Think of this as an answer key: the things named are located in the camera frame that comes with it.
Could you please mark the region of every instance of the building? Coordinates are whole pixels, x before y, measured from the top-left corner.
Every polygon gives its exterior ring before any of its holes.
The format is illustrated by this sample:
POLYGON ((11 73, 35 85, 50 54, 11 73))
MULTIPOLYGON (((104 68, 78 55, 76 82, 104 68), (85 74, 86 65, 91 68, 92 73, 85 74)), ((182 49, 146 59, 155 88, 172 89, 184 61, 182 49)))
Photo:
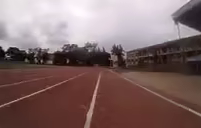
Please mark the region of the building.
POLYGON ((128 67, 149 71, 188 72, 201 59, 201 35, 173 40, 127 52, 128 67))
MULTIPOLYGON (((177 25, 181 23, 201 32, 201 0, 189 1, 172 18, 177 25)), ((201 74, 201 35, 129 51, 127 65, 149 71, 201 74)))

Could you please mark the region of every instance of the red running track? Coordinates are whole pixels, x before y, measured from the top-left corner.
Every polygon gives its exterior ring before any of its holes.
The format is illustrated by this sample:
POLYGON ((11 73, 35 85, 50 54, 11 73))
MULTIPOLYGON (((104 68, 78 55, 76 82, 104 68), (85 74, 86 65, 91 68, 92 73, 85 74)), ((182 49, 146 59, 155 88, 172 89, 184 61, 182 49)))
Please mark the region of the red running track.
POLYGON ((56 77, 0 88, 0 106, 47 89, 0 107, 0 128, 89 128, 84 124, 93 100, 90 128, 201 128, 200 116, 149 93, 108 69, 63 67, 27 73, 56 77), (93 98, 100 72, 99 88, 93 98))

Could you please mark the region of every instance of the sky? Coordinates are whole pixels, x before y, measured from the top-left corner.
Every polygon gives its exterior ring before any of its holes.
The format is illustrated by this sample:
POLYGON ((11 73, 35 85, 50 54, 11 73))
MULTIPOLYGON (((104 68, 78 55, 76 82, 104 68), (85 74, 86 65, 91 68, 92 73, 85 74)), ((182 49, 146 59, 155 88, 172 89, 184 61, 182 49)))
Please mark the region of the sky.
MULTIPOLYGON (((59 50, 97 42, 108 51, 177 39, 171 15, 189 0, 0 0, 0 45, 59 50)), ((181 26, 181 36, 199 34, 181 26)))

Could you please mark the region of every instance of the track lane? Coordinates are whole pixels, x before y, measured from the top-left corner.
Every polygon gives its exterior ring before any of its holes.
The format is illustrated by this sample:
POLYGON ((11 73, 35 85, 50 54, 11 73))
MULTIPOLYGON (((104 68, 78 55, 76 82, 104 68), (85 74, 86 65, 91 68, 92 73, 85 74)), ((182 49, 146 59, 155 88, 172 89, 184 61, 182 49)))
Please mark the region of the track lane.
POLYGON ((23 83, 16 86, 9 86, 5 88, 0 88, 0 105, 7 103, 9 101, 15 100, 17 98, 29 95, 33 92, 39 91, 47 86, 56 84, 60 81, 69 79, 78 74, 84 73, 83 70, 73 71, 71 73, 58 73, 55 74, 57 77, 42 79, 39 81, 33 81, 29 83, 23 83))
POLYGON ((201 117, 105 72, 91 128, 201 128, 201 117))
POLYGON ((47 68, 47 69, 33 69, 33 70, 19 70, 11 71, 4 70, 0 71, 0 86, 5 84, 17 83, 20 81, 26 81, 34 78, 52 76, 54 74, 60 74, 61 72, 75 71, 72 68, 47 68))
POLYGON ((0 128, 82 128, 98 73, 0 109, 0 128))

